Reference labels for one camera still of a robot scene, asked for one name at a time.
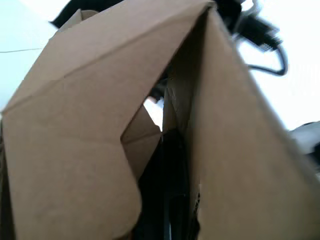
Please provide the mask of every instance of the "black cord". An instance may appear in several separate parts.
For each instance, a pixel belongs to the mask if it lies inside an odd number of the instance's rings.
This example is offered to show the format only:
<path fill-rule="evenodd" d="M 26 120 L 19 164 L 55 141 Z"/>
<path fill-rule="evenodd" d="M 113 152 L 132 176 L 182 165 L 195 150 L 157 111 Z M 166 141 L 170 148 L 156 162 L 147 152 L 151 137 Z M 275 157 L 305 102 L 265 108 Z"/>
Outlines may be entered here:
<path fill-rule="evenodd" d="M 258 65 L 252 65 L 249 64 L 248 67 L 251 70 L 257 70 L 257 71 L 262 71 L 262 72 L 266 72 L 269 74 L 273 74 L 273 75 L 277 75 L 277 76 L 284 76 L 286 75 L 286 73 L 288 72 L 288 58 L 287 55 L 284 51 L 284 49 L 277 45 L 274 49 L 279 57 L 280 60 L 280 64 L 281 64 L 281 69 L 280 70 L 274 70 L 268 67 L 263 67 L 263 66 L 258 66 Z"/>

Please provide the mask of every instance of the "cable connector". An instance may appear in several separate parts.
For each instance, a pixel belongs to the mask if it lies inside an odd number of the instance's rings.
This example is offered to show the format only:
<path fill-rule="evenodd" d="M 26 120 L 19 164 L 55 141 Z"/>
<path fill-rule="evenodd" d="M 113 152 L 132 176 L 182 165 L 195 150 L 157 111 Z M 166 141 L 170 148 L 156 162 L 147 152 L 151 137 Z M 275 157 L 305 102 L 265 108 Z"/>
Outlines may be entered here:
<path fill-rule="evenodd" d="M 281 48 L 282 40 L 276 37 L 279 29 L 273 25 L 249 15 L 242 19 L 238 34 L 246 38 L 261 51 L 276 51 L 279 56 L 281 70 L 274 70 L 263 66 L 248 65 L 252 70 L 259 70 L 277 76 L 283 76 L 288 72 L 288 59 L 285 51 Z"/>

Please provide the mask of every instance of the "black plastic part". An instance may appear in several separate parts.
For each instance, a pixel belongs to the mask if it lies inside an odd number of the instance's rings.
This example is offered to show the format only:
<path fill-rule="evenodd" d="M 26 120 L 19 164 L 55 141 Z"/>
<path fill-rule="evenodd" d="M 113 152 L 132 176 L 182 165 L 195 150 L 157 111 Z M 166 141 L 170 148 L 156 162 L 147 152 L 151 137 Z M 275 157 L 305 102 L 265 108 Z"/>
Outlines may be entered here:
<path fill-rule="evenodd" d="M 189 180 L 182 137 L 166 133 L 138 185 L 142 211 L 133 240 L 185 240 L 188 233 Z"/>

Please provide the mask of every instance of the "cardboard box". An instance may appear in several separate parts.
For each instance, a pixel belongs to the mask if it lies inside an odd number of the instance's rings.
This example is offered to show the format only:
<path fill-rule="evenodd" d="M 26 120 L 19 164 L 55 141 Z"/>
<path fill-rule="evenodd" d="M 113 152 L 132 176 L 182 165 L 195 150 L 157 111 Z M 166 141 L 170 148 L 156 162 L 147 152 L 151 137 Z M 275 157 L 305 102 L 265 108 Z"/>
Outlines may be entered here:
<path fill-rule="evenodd" d="M 142 103 L 168 65 L 163 129 L 186 141 L 198 239 L 320 237 L 312 166 L 212 6 L 126 0 L 49 41 L 3 112 L 17 239 L 131 231 L 137 178 L 159 139 Z"/>

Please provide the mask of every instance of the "black object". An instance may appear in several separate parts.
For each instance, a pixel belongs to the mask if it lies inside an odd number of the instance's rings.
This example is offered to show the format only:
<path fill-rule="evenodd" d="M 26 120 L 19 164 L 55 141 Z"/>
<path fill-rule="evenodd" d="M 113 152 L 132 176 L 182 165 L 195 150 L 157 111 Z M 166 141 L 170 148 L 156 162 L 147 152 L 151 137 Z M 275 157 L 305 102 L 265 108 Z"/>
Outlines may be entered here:
<path fill-rule="evenodd" d="M 241 21 L 241 25 L 237 31 L 242 37 L 246 38 L 263 52 L 276 51 L 281 64 L 280 70 L 252 64 L 248 65 L 249 68 L 277 76 L 284 76 L 288 72 L 288 59 L 285 51 L 280 46 L 282 41 L 276 37 L 277 28 L 253 15 L 249 15 Z"/>
<path fill-rule="evenodd" d="M 0 130 L 0 240 L 15 240 L 5 148 Z"/>
<path fill-rule="evenodd" d="M 216 0 L 217 11 L 231 33 L 241 15 L 241 4 L 235 0 Z"/>
<path fill-rule="evenodd" d="M 133 240 L 185 240 L 189 180 L 183 139 L 177 130 L 159 142 L 140 180 L 142 211 Z"/>
<path fill-rule="evenodd" d="M 122 1 L 123 0 L 71 0 L 63 8 L 59 16 L 52 21 L 52 24 L 57 28 L 61 28 L 78 9 L 101 12 Z"/>

